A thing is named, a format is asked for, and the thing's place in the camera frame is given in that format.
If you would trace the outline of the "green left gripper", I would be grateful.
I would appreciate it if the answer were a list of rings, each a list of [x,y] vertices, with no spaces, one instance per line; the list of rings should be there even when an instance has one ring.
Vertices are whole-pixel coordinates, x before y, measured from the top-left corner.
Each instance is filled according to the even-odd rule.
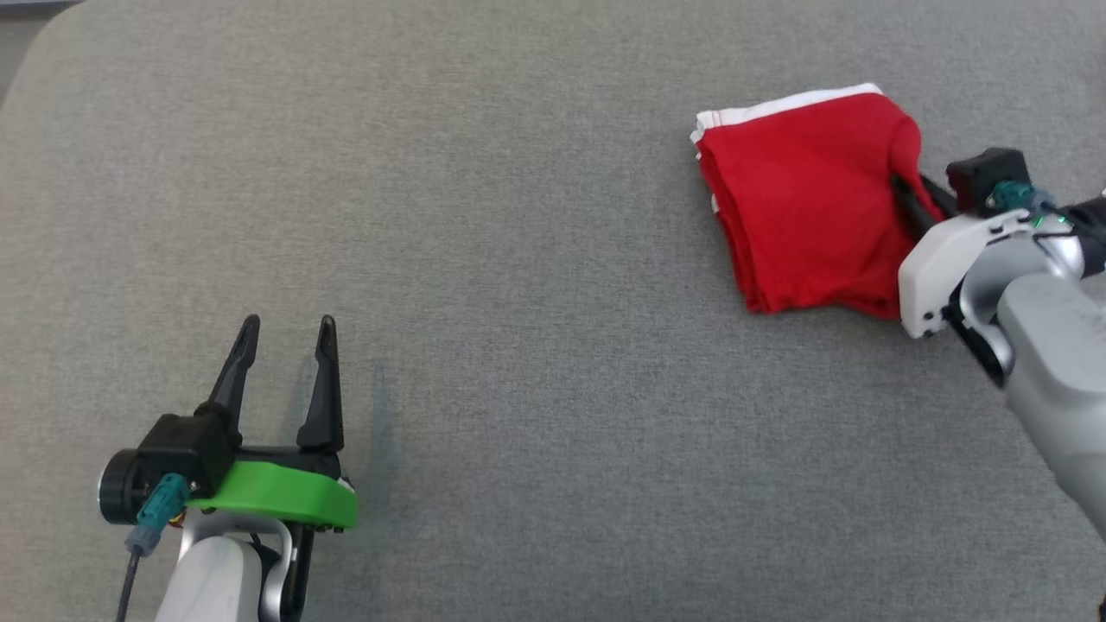
[[[238,428],[246,397],[246,374],[254,363],[260,318],[246,317],[213,388],[197,415],[213,414],[226,428]],[[292,447],[249,447],[236,456],[218,491],[194,496],[188,509],[229,511],[319,529],[352,529],[357,523],[357,495],[340,464],[345,446],[340,381],[337,326],[321,317],[315,348],[317,372],[307,417]]]

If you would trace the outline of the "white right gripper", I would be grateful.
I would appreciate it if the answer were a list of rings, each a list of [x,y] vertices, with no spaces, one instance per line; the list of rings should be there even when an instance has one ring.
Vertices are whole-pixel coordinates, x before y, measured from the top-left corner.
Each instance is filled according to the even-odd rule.
[[[953,194],[928,176],[911,182],[893,174],[893,197],[915,239],[898,270],[901,323],[920,339],[945,329],[945,309],[963,311],[970,321],[994,314],[998,301],[1020,276],[1048,273],[1051,259],[1040,248],[1027,212],[1008,212],[990,219],[959,216]],[[940,212],[941,219],[931,210]]]

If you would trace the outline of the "red shorts with white stripe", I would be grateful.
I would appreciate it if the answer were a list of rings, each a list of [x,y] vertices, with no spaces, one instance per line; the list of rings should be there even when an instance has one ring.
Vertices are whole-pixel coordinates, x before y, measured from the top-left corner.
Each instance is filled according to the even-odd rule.
[[[894,182],[924,193],[924,135],[872,83],[699,111],[690,137],[747,310],[900,318],[917,243]]]

